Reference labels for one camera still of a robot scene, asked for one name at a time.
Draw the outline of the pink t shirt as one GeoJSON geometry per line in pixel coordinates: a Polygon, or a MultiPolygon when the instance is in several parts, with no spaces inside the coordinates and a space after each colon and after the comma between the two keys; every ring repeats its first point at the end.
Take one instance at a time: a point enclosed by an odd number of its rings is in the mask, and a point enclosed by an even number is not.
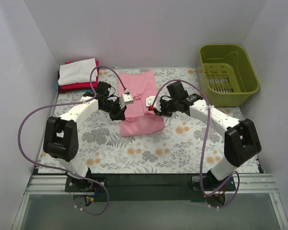
{"type": "Polygon", "coordinates": [[[164,118],[146,107],[146,98],[157,93],[154,72],[121,73],[119,76],[134,99],[133,104],[127,105],[126,119],[120,122],[120,134],[123,137],[147,135],[164,129],[164,118]]]}

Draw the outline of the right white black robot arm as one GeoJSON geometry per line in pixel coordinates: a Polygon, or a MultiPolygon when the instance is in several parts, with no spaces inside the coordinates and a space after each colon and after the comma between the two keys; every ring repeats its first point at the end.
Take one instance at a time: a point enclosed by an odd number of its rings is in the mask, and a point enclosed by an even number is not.
{"type": "Polygon", "coordinates": [[[224,140],[224,157],[207,173],[200,172],[199,181],[196,182],[204,196],[212,196],[262,147],[253,121],[239,120],[219,111],[202,92],[188,94],[183,87],[184,82],[168,81],[164,84],[169,92],[167,100],[155,95],[146,98],[145,103],[148,110],[158,116],[170,117],[175,112],[181,112],[205,123],[204,144],[209,129],[221,135],[224,140]]]}

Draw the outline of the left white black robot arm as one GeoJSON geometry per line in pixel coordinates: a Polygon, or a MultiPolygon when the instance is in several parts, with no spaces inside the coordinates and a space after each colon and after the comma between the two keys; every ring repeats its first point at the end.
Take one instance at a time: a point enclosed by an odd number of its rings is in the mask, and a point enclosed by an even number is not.
{"type": "Polygon", "coordinates": [[[127,105],[133,103],[133,96],[128,89],[112,100],[110,88],[110,84],[99,82],[95,91],[86,92],[69,111],[59,117],[51,116],[46,121],[43,151],[57,159],[67,174],[77,179],[76,186],[83,192],[89,191],[93,183],[89,168],[77,155],[78,126],[99,110],[108,113],[112,121],[125,120],[127,105]]]}

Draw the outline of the white folded t shirt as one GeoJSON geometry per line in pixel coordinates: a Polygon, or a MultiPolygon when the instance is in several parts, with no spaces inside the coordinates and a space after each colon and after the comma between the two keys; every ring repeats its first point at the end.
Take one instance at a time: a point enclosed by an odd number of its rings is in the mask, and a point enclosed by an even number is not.
{"type": "Polygon", "coordinates": [[[95,67],[95,58],[60,65],[58,85],[64,86],[89,82],[91,72],[95,67]]]}

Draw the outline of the dark red folded t shirt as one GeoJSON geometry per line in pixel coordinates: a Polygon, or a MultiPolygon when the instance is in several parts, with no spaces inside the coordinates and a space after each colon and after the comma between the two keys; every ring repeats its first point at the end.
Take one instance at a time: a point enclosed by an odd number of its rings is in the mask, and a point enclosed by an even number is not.
{"type": "Polygon", "coordinates": [[[69,92],[89,92],[91,91],[91,88],[72,88],[72,89],[62,89],[61,87],[58,87],[58,93],[64,94],[69,92]]]}

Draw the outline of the green plastic basket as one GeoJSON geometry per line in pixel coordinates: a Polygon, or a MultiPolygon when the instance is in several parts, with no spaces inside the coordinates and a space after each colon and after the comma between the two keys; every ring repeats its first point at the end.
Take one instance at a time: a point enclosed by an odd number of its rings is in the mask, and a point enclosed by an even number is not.
{"type": "Polygon", "coordinates": [[[260,88],[248,54],[234,44],[201,47],[197,78],[201,91],[216,107],[240,107],[260,88]]]}

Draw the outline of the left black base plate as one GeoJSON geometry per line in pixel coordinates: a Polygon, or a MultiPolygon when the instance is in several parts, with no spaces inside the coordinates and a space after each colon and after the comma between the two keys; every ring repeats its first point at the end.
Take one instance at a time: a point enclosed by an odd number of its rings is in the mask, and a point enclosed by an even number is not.
{"type": "Polygon", "coordinates": [[[85,179],[76,179],[73,177],[68,177],[66,180],[65,192],[74,192],[74,193],[80,193],[80,192],[96,192],[97,189],[100,191],[104,191],[104,189],[95,182],[91,182],[85,179]]]}

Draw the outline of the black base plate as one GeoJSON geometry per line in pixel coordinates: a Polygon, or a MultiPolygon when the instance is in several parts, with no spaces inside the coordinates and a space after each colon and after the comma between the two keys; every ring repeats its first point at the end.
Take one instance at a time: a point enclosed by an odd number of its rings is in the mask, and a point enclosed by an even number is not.
{"type": "Polygon", "coordinates": [[[100,191],[104,191],[104,189],[95,182],[91,182],[85,179],[76,179],[73,177],[68,177],[66,180],[65,192],[74,192],[74,193],[80,193],[80,192],[96,192],[97,189],[100,191]]]}
{"type": "MultiPolygon", "coordinates": [[[[205,174],[203,175],[203,188],[205,192],[208,193],[208,191],[213,191],[217,189],[224,181],[225,179],[218,181],[217,179],[205,174]]],[[[188,185],[195,192],[201,191],[199,176],[193,176],[192,180],[188,182],[188,185]]],[[[230,177],[230,179],[224,184],[221,190],[224,190],[224,189],[230,192],[233,192],[236,190],[236,185],[235,185],[233,177],[230,177]]]]}

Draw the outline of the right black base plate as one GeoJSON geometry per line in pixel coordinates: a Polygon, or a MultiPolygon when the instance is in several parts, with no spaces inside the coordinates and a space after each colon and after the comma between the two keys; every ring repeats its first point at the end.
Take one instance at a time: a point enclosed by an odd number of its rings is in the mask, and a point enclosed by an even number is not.
{"type": "MultiPolygon", "coordinates": [[[[208,191],[213,191],[217,189],[224,181],[225,179],[218,181],[217,179],[205,174],[203,175],[203,188],[205,192],[208,193],[208,191]]],[[[192,180],[188,182],[188,185],[195,192],[201,191],[199,176],[193,176],[192,180]]],[[[235,185],[233,177],[230,177],[230,179],[224,184],[221,190],[224,190],[224,189],[230,192],[233,192],[236,190],[236,185],[235,185]]]]}

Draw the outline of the aluminium frame rail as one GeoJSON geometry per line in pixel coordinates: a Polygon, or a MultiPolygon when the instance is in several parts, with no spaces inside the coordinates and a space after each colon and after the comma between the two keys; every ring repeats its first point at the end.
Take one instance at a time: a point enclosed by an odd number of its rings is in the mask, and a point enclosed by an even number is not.
{"type": "MultiPolygon", "coordinates": [[[[66,181],[67,176],[65,175],[33,175],[29,180],[25,193],[30,195],[73,194],[73,192],[65,191],[66,181]]],[[[278,188],[271,174],[242,173],[238,192],[242,194],[277,193],[278,188]]]]}

